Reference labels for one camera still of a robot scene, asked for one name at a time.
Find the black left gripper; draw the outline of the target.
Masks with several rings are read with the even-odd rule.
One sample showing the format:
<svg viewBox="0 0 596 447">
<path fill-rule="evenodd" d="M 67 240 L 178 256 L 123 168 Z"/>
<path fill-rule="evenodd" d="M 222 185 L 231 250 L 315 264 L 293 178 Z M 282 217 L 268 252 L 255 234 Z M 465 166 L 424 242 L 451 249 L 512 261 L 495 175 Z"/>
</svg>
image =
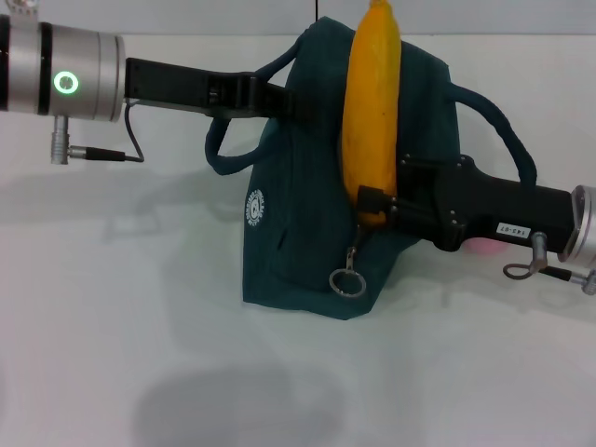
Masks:
<svg viewBox="0 0 596 447">
<path fill-rule="evenodd" d="M 271 117 L 299 123 L 337 123 L 343 86 L 285 88 L 252 73 L 220 73 L 156 61 L 126 60 L 125 99 L 139 105 L 214 118 Z"/>
</svg>

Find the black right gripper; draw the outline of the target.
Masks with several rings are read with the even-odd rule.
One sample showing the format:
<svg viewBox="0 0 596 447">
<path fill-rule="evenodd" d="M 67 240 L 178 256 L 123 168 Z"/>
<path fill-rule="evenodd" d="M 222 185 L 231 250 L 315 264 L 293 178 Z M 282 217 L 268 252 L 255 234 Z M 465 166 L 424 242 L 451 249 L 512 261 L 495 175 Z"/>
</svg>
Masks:
<svg viewBox="0 0 596 447">
<path fill-rule="evenodd" d="M 447 162 L 402 159 L 398 196 L 362 185 L 357 214 L 368 227 L 394 221 L 401 233 L 448 252 L 479 237 L 529 247 L 531 236 L 542 232 L 547 250 L 561 253 L 572 235 L 570 193 L 492 177 L 469 156 Z"/>
</svg>

